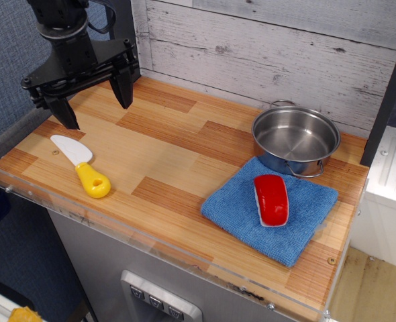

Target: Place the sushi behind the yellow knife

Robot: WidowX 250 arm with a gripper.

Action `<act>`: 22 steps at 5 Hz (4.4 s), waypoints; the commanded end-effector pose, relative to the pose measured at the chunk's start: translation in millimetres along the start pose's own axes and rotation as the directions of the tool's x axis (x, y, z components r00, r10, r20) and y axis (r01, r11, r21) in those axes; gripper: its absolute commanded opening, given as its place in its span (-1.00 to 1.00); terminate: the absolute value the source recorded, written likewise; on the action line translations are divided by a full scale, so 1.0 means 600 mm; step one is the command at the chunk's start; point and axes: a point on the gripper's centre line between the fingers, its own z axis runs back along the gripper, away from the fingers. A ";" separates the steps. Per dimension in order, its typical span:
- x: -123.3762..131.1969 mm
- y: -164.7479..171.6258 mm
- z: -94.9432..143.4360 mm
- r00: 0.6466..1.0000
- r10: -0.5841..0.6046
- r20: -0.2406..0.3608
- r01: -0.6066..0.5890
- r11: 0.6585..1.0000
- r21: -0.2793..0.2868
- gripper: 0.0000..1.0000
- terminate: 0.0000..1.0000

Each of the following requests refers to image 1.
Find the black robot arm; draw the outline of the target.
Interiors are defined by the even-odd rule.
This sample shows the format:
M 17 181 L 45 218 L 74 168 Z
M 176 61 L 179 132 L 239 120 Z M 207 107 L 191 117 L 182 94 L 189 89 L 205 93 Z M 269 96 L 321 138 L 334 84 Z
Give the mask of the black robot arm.
M 88 1 L 30 1 L 40 35 L 51 43 L 47 60 L 23 77 L 21 86 L 37 108 L 48 109 L 67 129 L 78 129 L 68 98 L 80 91 L 109 81 L 120 105 L 133 101 L 133 75 L 139 67 L 134 44 L 127 38 L 92 40 L 87 32 L 110 31 L 116 21 L 110 1 L 100 4 L 111 11 L 103 28 L 96 28 L 86 12 Z

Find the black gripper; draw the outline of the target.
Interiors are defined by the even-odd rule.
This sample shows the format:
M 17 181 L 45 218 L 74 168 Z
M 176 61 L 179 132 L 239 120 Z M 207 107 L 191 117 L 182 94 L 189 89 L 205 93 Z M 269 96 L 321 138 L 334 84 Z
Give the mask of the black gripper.
M 49 108 L 65 128 L 79 130 L 68 96 L 109 81 L 119 104 L 124 109 L 132 104 L 132 75 L 138 60 L 127 38 L 91 40 L 85 25 L 67 29 L 39 25 L 38 31 L 51 43 L 52 51 L 21 81 L 36 107 Z

